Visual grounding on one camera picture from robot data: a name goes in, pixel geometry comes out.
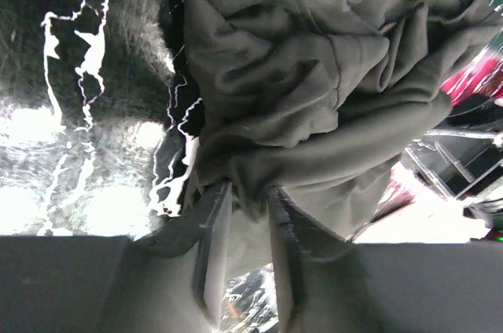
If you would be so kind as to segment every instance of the crumpled fabric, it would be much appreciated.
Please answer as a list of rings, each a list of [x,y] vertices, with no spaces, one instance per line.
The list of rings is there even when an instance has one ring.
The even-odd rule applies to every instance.
[[[185,207],[229,178],[260,219],[281,186],[349,236],[404,147],[449,114],[442,82],[501,26],[487,0],[185,0],[206,119]]]

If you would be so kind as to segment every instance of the folded garment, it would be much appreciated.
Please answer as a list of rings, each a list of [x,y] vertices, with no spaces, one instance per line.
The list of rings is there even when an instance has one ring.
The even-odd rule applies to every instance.
[[[487,0],[185,0],[206,119],[185,208],[229,178],[263,227],[262,201],[281,186],[348,237],[404,147],[449,114],[442,82],[502,25]],[[261,235],[239,219],[237,240]]]

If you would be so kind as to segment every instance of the cloth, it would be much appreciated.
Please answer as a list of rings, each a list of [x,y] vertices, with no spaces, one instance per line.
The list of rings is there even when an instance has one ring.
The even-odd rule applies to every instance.
[[[185,208],[232,180],[230,273],[270,261],[272,186],[340,236],[367,222],[404,147],[449,114],[442,82],[501,26],[486,0],[185,0],[206,119]]]

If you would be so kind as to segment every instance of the dark green cloth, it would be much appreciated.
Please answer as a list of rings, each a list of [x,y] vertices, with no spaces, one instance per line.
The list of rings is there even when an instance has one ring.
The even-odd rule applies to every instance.
[[[501,26],[486,0],[185,0],[206,109],[185,204],[232,180],[231,267],[249,263],[232,275],[270,258],[271,186],[341,236],[369,220],[401,151],[450,112],[441,83]]]

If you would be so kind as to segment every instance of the fabric fold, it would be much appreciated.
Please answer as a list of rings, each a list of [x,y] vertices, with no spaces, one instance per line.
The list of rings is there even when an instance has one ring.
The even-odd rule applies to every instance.
[[[486,0],[185,0],[206,109],[185,207],[221,178],[256,210],[280,186],[350,235],[450,112],[442,82],[502,24]]]

